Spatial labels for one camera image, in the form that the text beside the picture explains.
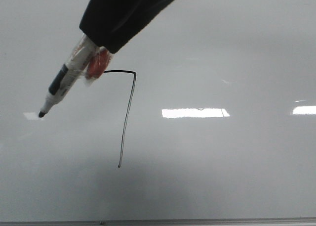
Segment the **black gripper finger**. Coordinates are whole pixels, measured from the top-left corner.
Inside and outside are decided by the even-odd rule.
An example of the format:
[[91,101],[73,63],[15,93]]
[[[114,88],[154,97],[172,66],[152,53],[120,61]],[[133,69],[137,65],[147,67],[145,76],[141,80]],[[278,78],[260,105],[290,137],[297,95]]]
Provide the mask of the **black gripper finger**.
[[174,0],[90,0],[79,28],[97,46],[117,53]]

